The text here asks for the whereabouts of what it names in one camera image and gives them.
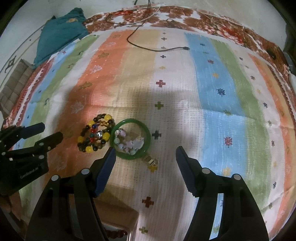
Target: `black cable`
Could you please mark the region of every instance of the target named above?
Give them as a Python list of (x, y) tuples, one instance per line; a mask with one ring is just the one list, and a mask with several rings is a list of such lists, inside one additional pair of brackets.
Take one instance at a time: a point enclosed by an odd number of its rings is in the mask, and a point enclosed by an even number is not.
[[(175, 49), (184, 49), (184, 50), (189, 50), (190, 48), (189, 47), (175, 47), (175, 48), (170, 48), (170, 49), (163, 49), (163, 50), (155, 50), (155, 49), (149, 49), (149, 48), (145, 48), (145, 47), (142, 47), (142, 46), (139, 46), (139, 45), (136, 45), (134, 43), (132, 43), (131, 41), (129, 41), (129, 38), (138, 30), (139, 27), (142, 27), (144, 25), (144, 23), (146, 22), (147, 18), (148, 18), (148, 15), (149, 15), (149, 12), (150, 12), (150, 9), (151, 9), (151, 2), (150, 0), (148, 0), (148, 5), (147, 5), (147, 9), (146, 9), (146, 12), (147, 12), (147, 16), (146, 17), (143, 17), (145, 20), (142, 22), (141, 25), (139, 25), (127, 38), (127, 42), (130, 43), (131, 45), (135, 46), (135, 47), (138, 47), (138, 48), (141, 48), (141, 49), (145, 49), (145, 50), (150, 50), (150, 51), (153, 51), (153, 52), (167, 52), (167, 51), (171, 51), (171, 50), (175, 50)], [(108, 21), (108, 19), (110, 18), (110, 16), (112, 16), (112, 14), (114, 13), (111, 13), (109, 14), (106, 18), (105, 18), (105, 21), (107, 23), (114, 23), (114, 22), (110, 22)], [(127, 23), (127, 24), (123, 24), (123, 23), (115, 23), (115, 24), (118, 24), (118, 25), (133, 25), (135, 23)]]

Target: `yellow bead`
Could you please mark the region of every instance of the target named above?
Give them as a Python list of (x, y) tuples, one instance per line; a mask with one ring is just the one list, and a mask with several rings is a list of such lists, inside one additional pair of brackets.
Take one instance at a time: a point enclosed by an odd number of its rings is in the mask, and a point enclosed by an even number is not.
[(84, 141), (84, 138), (82, 136), (79, 136), (78, 139), (77, 139), (77, 142), (82, 143), (83, 141)]
[(105, 115), (104, 120), (108, 121), (108, 120), (110, 120), (110, 119), (112, 119), (112, 116), (110, 116), (110, 115)]
[(103, 135), (103, 139), (105, 141), (107, 141), (107, 140), (109, 140), (109, 138), (110, 138), (110, 134), (108, 132), (105, 132), (104, 135)]
[(89, 125), (89, 127), (91, 128), (91, 126), (94, 124), (94, 120), (90, 120), (87, 124)]
[(87, 147), (85, 148), (85, 151), (86, 151), (87, 153), (90, 153), (90, 152), (93, 152), (94, 150), (92, 149), (91, 146), (87, 146)]

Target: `green stripe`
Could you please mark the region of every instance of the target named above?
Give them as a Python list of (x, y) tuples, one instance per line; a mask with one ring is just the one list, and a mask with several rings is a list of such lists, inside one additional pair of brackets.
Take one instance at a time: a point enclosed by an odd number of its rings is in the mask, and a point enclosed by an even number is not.
[(246, 114), (247, 160), (246, 179), (252, 195), (260, 209), (270, 193), (271, 155), (269, 136), (258, 100), (253, 95), (252, 85), (246, 73), (240, 68), (237, 57), (223, 42), (213, 40), (221, 61), (228, 69), (236, 88), (241, 107)]
[[(69, 73), (69, 71), (73, 68), (73, 65), (70, 68), (67, 68), (70, 64), (75, 64), (79, 59), (81, 59), (83, 53), (79, 54), (81, 51), (85, 51), (89, 48), (89, 46), (98, 38), (95, 35), (89, 35), (79, 42), (76, 43), (74, 50), (70, 53), (65, 61), (62, 63), (61, 67), (57, 70), (55, 76), (50, 82), (49, 86), (42, 93), (40, 101), (37, 103), (34, 113), (32, 115), (32, 119), (30, 125), (34, 125), (39, 122), (45, 122), (48, 112), (50, 110), (50, 101), (46, 106), (44, 106), (45, 101), (49, 98), (51, 99), (52, 95), (59, 88), (61, 81), (63, 78)], [(30, 147), (35, 144), (36, 141), (40, 140), (42, 134), (35, 135), (28, 140), (25, 141), (24, 148)]]

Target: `teal pillow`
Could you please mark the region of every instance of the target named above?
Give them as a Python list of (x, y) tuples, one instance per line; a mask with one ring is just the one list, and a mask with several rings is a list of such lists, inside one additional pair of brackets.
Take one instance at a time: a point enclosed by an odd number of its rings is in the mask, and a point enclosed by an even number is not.
[(47, 21), (42, 29), (37, 46), (37, 55), (34, 59), (34, 68), (50, 58), (50, 56), (75, 39), (82, 39), (88, 35), (85, 26), (82, 25), (86, 18), (81, 8), (74, 8), (65, 16)]

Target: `screw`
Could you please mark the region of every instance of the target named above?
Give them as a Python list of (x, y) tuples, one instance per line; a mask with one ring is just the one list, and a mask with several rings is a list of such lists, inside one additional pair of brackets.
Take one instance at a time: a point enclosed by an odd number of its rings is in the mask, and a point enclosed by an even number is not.
[(211, 172), (211, 170), (208, 169), (208, 168), (203, 168), (202, 169), (202, 173), (204, 173), (204, 174), (209, 174), (210, 172)]
[(53, 175), (52, 176), (52, 181), (56, 181), (56, 180), (58, 180), (59, 179), (59, 176), (58, 175)]
[(241, 176), (238, 175), (238, 174), (234, 174), (233, 177), (234, 177), (235, 180), (240, 180), (241, 179)]
[(83, 170), (81, 171), (81, 173), (82, 173), (83, 175), (86, 175), (86, 174), (89, 173), (89, 169), (88, 169), (88, 168), (85, 168), (85, 169), (83, 169)]

